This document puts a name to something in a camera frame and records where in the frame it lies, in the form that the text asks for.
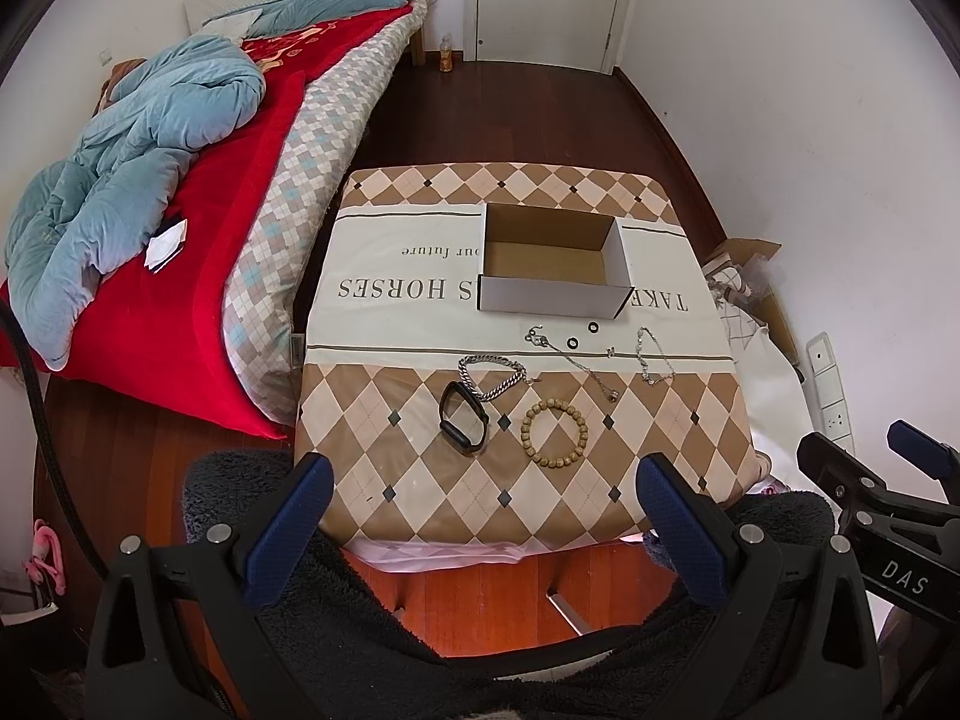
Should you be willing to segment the black fitness band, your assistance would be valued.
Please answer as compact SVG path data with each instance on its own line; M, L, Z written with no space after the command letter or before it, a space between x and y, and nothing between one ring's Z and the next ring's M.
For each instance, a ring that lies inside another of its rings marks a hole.
M444 387L439 400L439 431L464 455L478 454L487 442L487 411L459 380Z

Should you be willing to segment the light blue duvet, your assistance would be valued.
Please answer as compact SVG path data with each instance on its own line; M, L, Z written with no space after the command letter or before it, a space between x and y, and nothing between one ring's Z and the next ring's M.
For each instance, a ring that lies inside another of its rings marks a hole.
M247 124L267 83L223 36L195 36L122 76L70 153L37 172L11 215L8 294L26 341L67 366L99 283L142 252L202 149Z

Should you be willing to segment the checkered beige tablecloth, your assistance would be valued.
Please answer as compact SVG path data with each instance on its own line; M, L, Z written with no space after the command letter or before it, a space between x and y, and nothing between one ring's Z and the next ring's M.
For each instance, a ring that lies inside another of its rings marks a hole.
M633 280L623 312L478 310L487 203L617 218ZM478 454L439 431L455 380L487 411ZM392 572L643 533L636 468L647 455L669 458L719 504L766 475L731 346L667 192L643 174L537 163L350 176L309 312L296 448L334 468L322 530Z

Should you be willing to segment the white power strip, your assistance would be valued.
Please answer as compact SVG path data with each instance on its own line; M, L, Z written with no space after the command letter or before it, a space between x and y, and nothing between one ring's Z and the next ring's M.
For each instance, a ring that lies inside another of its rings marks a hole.
M854 454L853 426L844 395L843 380L827 332L818 333L805 346L807 362L811 366L812 394L815 416L822 433L848 454Z

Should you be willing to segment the pink object on floor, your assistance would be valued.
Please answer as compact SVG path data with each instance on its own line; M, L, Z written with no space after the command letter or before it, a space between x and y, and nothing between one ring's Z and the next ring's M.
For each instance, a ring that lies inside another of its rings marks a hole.
M23 564L23 569L32 585L50 585L57 596L64 596L67 591L62 544L57 533L42 518L32 525L31 556Z

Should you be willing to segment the red bed blanket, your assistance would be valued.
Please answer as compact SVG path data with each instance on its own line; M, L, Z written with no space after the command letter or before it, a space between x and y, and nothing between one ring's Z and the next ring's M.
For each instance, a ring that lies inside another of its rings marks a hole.
M267 91L247 124L197 154L169 200L156 232L189 221L184 247L156 273L145 268L145 247L101 280L76 322L64 369L49 369L26 341L39 369L251 436L286 434L291 424L278 426L254 415L229 366L223 341L226 282L306 83L409 5L410 0L242 43L223 36L254 60Z

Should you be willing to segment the white paper on bed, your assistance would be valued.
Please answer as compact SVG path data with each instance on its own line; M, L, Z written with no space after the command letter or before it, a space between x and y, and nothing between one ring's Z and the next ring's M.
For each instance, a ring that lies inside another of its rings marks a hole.
M184 247L189 221L179 220L168 224L163 231L156 232L145 250L145 268L151 273L163 270L167 262L174 259Z

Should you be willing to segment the open white cardboard box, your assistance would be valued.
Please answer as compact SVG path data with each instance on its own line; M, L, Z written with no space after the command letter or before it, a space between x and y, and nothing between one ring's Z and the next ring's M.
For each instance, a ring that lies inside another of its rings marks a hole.
M478 310L613 320L631 293L617 218L563 208L483 206Z

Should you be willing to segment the checkered bed sheet mattress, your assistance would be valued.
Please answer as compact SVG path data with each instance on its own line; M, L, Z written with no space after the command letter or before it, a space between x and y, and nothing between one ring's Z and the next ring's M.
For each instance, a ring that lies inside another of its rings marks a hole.
M224 290L226 356L257 418L278 426L295 422L301 366L293 341L296 291L371 112L427 13L427 0L410 0L306 83Z

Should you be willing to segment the brown cardboard box floor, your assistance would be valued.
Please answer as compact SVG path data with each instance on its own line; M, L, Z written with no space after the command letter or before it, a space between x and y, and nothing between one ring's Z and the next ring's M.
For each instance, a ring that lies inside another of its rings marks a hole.
M727 239L701 267L736 359L758 332L765 332L793 366L799 364L799 349L775 291L780 250L777 242L765 239Z

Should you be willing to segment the white door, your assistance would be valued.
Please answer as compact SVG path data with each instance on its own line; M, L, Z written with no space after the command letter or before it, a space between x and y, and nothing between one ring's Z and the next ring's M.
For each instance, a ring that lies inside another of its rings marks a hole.
M608 75L633 0L464 0L464 59Z

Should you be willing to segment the dark fuzzy garment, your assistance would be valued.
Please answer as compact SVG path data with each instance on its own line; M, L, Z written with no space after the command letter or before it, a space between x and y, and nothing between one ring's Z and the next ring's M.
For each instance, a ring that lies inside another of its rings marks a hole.
M290 470L291 458L272 450L224 450L195 461L182 493L187 538L202 538L213 523L235 523ZM387 574L342 548L334 554L382 605L402 606L405 628L441 655L487 655L568 639L571 629L548 604L550 589L560 590L590 624L613 628L643 622L675 583L639 544L620 541L517 564L423 574Z

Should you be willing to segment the orange drink bottle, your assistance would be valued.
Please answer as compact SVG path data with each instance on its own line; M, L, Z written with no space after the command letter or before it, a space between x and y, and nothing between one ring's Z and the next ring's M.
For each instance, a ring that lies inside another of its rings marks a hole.
M449 73L454 70L454 49L452 48L452 36L444 34L439 44L438 67L441 73Z

